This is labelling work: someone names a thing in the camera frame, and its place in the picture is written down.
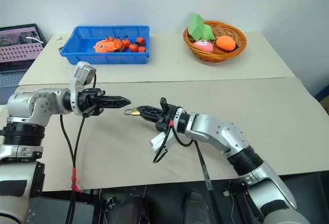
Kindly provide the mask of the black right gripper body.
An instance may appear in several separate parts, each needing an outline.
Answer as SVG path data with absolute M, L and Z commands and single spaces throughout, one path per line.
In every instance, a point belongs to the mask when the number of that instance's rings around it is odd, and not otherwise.
M 156 109 L 156 129 L 158 132 L 166 132 L 169 127 L 170 120 L 173 120 L 177 110 L 180 106 L 175 106 L 172 104 L 168 104 L 165 97 L 160 99 L 161 109 Z

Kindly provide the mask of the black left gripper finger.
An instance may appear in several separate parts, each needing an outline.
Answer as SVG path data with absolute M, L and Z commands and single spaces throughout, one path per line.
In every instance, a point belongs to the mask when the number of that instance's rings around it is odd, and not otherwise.
M 100 102 L 103 104 L 131 104 L 131 101 L 122 96 L 102 96 Z
M 122 108 L 125 107 L 127 105 L 129 105 L 130 103 L 126 104 L 126 103 L 103 103 L 100 104 L 101 108 L 110 108 L 110 109 L 116 109 L 116 108 Z

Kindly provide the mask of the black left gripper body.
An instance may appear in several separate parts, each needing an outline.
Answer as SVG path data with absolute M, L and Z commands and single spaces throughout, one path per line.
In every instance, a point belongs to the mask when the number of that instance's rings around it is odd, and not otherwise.
M 104 108 L 101 107 L 100 101 L 104 95 L 105 91 L 100 88 L 87 88 L 78 93 L 77 105 L 83 118 L 103 113 Z

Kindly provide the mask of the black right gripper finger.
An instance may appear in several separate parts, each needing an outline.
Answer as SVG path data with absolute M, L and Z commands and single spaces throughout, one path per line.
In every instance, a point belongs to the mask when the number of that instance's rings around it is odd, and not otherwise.
M 143 119 L 150 122 L 158 122 L 161 118 L 162 112 L 160 113 L 140 113 Z
M 141 114 L 162 114 L 163 112 L 162 109 L 160 108 L 156 108 L 148 105 L 139 106 L 137 107 L 137 110 Z

